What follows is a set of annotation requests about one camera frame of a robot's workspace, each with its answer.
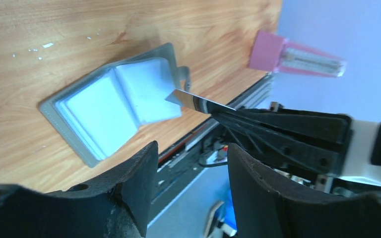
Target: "gray floor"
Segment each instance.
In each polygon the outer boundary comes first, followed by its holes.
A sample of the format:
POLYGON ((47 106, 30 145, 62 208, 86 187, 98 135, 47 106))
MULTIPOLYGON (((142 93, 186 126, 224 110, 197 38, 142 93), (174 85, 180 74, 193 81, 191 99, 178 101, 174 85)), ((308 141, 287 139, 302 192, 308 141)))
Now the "gray floor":
POLYGON ((228 189, 226 166, 204 169, 149 223, 147 238, 201 238, 209 209, 228 189))

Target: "gray loop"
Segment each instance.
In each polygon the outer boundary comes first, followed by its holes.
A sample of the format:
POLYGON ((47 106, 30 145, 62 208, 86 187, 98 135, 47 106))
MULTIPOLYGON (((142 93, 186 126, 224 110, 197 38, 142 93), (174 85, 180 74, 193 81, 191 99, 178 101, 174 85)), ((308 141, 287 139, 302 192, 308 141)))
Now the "gray loop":
POLYGON ((191 71, 189 70, 189 67, 187 66, 180 66, 178 67, 178 75, 179 75, 179 81, 184 80, 185 86, 184 89, 186 92, 189 92, 191 89, 191 71))

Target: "white speck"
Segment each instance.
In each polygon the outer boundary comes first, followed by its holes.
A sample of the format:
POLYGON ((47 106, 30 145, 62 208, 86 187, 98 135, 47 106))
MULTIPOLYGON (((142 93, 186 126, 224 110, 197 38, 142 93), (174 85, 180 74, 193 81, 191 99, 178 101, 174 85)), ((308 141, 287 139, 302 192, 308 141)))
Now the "white speck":
POLYGON ((50 47, 50 46, 52 46, 52 45, 53 45, 53 43, 50 42, 50 43, 48 43, 48 44, 43 45, 43 48, 45 49, 45 48, 48 48, 48 47, 50 47))

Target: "open notebook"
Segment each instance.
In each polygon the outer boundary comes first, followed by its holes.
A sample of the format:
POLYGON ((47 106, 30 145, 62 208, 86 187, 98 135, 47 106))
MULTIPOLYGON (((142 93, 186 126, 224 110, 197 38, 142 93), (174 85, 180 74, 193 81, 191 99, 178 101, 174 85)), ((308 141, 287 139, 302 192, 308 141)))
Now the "open notebook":
POLYGON ((55 108, 95 159, 103 160, 140 125, 180 117, 180 106, 165 101, 175 88, 169 62, 154 57, 106 68, 55 108))

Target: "wooden table top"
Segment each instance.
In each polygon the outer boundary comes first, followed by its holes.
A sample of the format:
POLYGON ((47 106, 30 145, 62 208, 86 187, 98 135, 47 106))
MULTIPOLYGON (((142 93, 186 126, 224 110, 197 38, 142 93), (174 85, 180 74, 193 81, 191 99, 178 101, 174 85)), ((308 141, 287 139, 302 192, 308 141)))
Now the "wooden table top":
POLYGON ((258 30, 275 31, 281 0, 0 0, 0 183, 65 190, 153 140, 168 148, 207 116, 143 126, 91 169, 37 109, 108 62, 172 42, 191 70, 191 92, 228 103, 264 72, 247 68, 258 30))

